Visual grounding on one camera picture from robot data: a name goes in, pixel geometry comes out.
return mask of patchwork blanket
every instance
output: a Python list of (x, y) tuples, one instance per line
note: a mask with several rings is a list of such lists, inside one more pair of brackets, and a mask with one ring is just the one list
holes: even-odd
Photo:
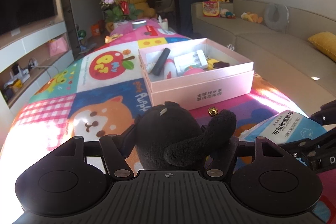
[[(121, 134), (151, 107), (139, 48), (185, 40), (159, 26), (143, 26), (74, 62), (41, 88), (17, 115), (1, 151), (0, 223), (10, 224), (23, 213), (14, 185), (24, 170), (74, 135), (93, 141), (105, 134)], [(302, 113), (258, 74), (250, 94), (214, 106), (236, 114), (236, 136), (284, 110)], [(191, 111), (200, 125), (210, 120), (208, 107)], [(88, 162), (102, 167), (97, 159)], [(142, 168), (135, 150), (127, 163), (135, 173)], [(324, 191), (315, 212), (327, 223), (336, 223), (334, 173), (320, 174)]]

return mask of pink gift bag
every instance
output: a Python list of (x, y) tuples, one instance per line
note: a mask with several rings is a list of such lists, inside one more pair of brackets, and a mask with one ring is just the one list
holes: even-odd
[(63, 37), (49, 42), (50, 57), (68, 51), (68, 44)]

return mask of orchid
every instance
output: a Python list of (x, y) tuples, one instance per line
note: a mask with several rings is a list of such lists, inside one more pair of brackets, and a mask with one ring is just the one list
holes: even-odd
[(101, 8), (106, 10), (108, 17), (106, 22), (116, 22), (120, 20), (135, 20), (142, 10), (137, 10), (130, 0), (101, 0)]

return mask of pink box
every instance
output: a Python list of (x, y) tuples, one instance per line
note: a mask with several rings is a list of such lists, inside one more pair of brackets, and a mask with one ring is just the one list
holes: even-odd
[[(171, 59), (202, 49), (209, 58), (228, 62), (230, 67), (163, 80), (163, 76), (149, 74), (146, 67), (148, 61), (156, 62), (164, 48), (171, 50), (168, 57)], [(172, 101), (191, 110), (251, 92), (253, 62), (206, 38), (142, 48), (139, 49), (139, 58), (153, 106)]]

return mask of colorful bag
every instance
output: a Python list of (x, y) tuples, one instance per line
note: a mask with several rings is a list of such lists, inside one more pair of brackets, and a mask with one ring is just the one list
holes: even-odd
[(219, 17), (220, 5), (218, 1), (203, 1), (203, 15), (206, 17)]
[(56, 40), (53, 39), (49, 42), (50, 57), (67, 51), (68, 51), (68, 44), (65, 41), (64, 37), (60, 37), (59, 39)]

